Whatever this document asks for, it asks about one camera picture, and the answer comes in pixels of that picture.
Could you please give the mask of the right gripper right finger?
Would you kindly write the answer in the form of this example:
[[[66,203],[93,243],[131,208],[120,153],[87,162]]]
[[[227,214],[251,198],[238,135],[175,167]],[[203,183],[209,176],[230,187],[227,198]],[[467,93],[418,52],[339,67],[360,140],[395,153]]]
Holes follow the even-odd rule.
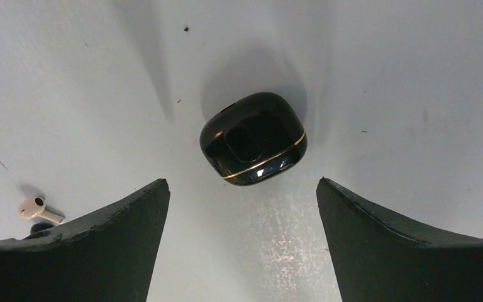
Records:
[[[316,197],[343,301],[483,301],[483,239],[320,179]]]

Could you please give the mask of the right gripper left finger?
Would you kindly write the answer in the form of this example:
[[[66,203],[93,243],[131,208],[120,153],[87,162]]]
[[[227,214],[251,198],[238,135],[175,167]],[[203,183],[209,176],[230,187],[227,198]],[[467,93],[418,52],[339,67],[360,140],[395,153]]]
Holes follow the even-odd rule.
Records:
[[[0,240],[0,301],[146,301],[169,201],[157,179],[70,222]]]

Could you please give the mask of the black earbud charging case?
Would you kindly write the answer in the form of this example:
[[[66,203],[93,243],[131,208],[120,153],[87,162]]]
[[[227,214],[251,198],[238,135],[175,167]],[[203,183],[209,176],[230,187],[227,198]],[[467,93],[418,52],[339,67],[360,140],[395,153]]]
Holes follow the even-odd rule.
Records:
[[[226,182],[251,186],[295,166],[308,137],[290,104],[272,92],[258,92],[231,104],[203,127],[199,144]]]

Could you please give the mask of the black earbud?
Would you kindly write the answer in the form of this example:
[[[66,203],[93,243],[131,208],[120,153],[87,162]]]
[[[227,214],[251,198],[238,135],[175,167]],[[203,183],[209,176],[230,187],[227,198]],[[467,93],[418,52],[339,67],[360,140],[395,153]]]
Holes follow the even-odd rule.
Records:
[[[54,225],[51,224],[51,223],[48,223],[48,222],[35,223],[30,228],[30,235],[33,235],[34,233],[37,233],[37,232],[47,230],[47,229],[52,228],[52,227],[54,227]]]

